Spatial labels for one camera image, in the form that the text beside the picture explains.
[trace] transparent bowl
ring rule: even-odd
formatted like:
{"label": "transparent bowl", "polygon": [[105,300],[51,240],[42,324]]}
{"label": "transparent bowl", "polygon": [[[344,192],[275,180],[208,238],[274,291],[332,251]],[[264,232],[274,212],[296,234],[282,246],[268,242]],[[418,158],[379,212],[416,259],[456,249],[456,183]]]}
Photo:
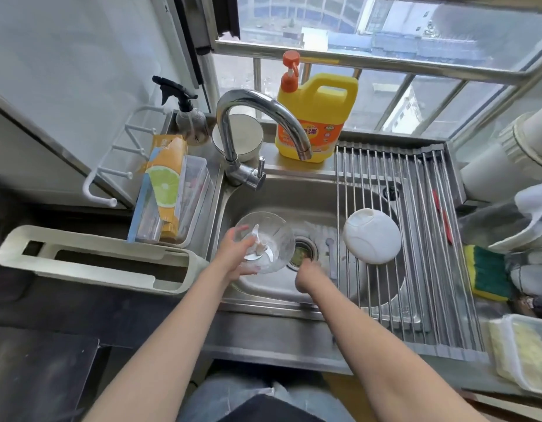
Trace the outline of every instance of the transparent bowl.
{"label": "transparent bowl", "polygon": [[256,229],[260,245],[247,250],[242,266],[253,268],[260,274],[278,271],[291,260],[295,253],[295,235],[285,220],[269,212],[252,212],[236,224],[248,225],[248,229],[236,232],[235,240],[243,240]]}

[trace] orange packaging with lime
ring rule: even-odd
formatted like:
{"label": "orange packaging with lime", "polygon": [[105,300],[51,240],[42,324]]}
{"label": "orange packaging with lime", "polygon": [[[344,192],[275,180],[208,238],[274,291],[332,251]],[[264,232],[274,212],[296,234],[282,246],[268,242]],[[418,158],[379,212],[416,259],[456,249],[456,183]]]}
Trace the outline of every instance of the orange packaging with lime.
{"label": "orange packaging with lime", "polygon": [[[353,77],[319,73],[299,84],[300,55],[288,50],[283,65],[289,70],[281,78],[277,100],[300,121],[312,147],[309,162],[322,162],[333,154],[341,129],[357,97],[359,82]],[[275,145],[281,155],[298,160],[298,153],[289,136],[277,126]]]}
{"label": "orange packaging with lime", "polygon": [[170,138],[169,144],[148,162],[146,173],[150,176],[160,219],[163,221],[161,237],[175,238],[179,229],[187,144],[180,135],[172,135]]}

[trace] faucet spout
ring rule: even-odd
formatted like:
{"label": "faucet spout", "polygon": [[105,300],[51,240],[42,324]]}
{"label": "faucet spout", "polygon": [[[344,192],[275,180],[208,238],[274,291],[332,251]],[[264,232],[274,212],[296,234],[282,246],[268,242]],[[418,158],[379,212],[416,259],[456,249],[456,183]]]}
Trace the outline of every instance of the faucet spout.
{"label": "faucet spout", "polygon": [[306,132],[296,117],[284,105],[255,90],[234,89],[227,91],[217,104],[217,124],[226,158],[226,176],[233,184],[244,183],[254,190],[258,190],[265,180],[264,172],[251,169],[238,161],[238,154],[232,141],[229,116],[230,109],[238,105],[249,106],[266,113],[289,134],[300,160],[309,160],[312,157],[312,149]]}

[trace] person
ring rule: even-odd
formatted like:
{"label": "person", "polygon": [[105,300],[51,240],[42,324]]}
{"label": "person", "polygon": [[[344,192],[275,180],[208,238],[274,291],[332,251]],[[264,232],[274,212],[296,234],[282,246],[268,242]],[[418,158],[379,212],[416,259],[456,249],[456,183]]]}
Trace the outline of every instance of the person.
{"label": "person", "polygon": [[[234,232],[226,233],[214,260],[98,397],[84,422],[353,421],[327,387],[308,376],[312,372],[295,371],[281,383],[277,376],[295,369],[274,367],[269,377],[269,370],[257,365],[209,374],[180,411],[224,290],[252,273],[241,262],[255,238],[235,242]],[[426,362],[346,298],[318,263],[304,260],[295,284],[322,311],[380,422],[486,421]]]}

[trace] lime slice picture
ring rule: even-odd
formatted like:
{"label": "lime slice picture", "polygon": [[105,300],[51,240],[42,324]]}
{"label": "lime slice picture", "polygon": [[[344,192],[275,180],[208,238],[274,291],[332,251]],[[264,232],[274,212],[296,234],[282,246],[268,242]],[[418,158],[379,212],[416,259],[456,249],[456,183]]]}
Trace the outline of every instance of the lime slice picture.
{"label": "lime slice picture", "polygon": [[179,190],[179,174],[166,166],[152,166],[146,170],[154,188],[159,207],[175,207]]}

